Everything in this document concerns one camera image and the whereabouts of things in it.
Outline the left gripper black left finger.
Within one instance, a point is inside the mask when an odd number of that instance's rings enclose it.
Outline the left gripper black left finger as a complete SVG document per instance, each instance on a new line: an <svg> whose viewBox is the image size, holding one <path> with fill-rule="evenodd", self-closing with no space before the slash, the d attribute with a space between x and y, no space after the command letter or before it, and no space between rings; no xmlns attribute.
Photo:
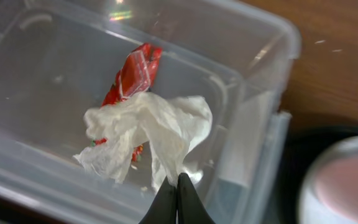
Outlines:
<svg viewBox="0 0 358 224"><path fill-rule="evenodd" d="M139 224L176 224L177 189L167 178L159 188L149 210Z"/></svg>

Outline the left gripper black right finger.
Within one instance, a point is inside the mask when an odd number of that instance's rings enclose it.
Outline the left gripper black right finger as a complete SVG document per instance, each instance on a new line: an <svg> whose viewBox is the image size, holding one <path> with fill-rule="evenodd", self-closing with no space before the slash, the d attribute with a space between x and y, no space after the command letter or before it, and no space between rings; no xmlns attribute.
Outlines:
<svg viewBox="0 0 358 224"><path fill-rule="evenodd" d="M186 173L178 176L177 215L179 224L215 224Z"/></svg>

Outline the white tissue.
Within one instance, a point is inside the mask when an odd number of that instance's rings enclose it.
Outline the white tissue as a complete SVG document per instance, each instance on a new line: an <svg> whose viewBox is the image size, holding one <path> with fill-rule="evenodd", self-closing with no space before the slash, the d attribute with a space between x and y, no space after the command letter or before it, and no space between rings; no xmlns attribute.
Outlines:
<svg viewBox="0 0 358 224"><path fill-rule="evenodd" d="M164 180L176 186L181 173L188 174L194 184L203 177L202 170L183 163L211 132L213 115L202 96L166 100L151 92L136 93L116 105L90 108L83 119L88 138L105 140L74 156L88 171L121 184L134 149L147 142L155 191Z"/></svg>

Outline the red snack wrapper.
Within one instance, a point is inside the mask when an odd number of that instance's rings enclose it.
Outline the red snack wrapper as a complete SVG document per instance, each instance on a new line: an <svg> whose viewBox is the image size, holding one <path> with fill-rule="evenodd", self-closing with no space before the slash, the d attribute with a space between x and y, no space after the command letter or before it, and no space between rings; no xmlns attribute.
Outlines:
<svg viewBox="0 0 358 224"><path fill-rule="evenodd" d="M149 91L157 75L162 48L144 43L126 58L102 105L115 105L134 94Z"/></svg>

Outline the pink plastic cup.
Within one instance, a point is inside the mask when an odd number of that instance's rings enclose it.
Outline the pink plastic cup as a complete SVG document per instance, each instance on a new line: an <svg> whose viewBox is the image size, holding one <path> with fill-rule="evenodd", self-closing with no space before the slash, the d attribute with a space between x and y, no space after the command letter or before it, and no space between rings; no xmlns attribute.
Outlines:
<svg viewBox="0 0 358 224"><path fill-rule="evenodd" d="M358 223L358 156L338 159L321 168L315 192L331 211Z"/></svg>

